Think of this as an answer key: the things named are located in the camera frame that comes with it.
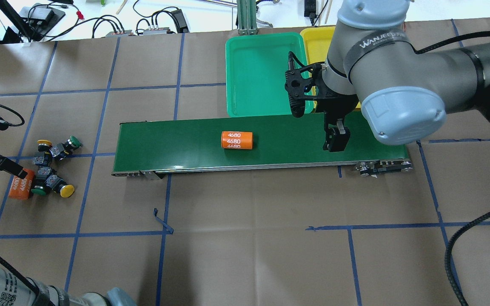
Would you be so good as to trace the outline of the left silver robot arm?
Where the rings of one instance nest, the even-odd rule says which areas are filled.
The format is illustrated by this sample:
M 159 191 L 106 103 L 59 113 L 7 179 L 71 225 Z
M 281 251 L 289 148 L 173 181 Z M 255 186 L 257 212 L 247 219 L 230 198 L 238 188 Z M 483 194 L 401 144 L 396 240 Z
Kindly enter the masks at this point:
M 0 117 L 0 130 L 11 124 Z M 0 170 L 19 179 L 25 179 L 25 169 L 0 155 Z M 0 306 L 134 306 L 135 301 L 122 289 L 115 287 L 107 294 L 88 292 L 77 297 L 55 286 L 46 286 L 21 275 L 0 257 Z

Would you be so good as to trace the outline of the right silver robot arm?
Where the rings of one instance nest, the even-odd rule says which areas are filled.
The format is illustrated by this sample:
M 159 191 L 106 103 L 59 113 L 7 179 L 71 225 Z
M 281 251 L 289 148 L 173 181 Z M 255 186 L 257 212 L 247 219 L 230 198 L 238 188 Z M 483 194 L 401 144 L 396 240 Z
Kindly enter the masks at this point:
M 377 141 L 406 145 L 439 130 L 450 113 L 478 110 L 490 122 L 490 43 L 437 51 L 459 35 L 416 50 L 403 30 L 408 0 L 344 0 L 322 81 L 358 102 Z

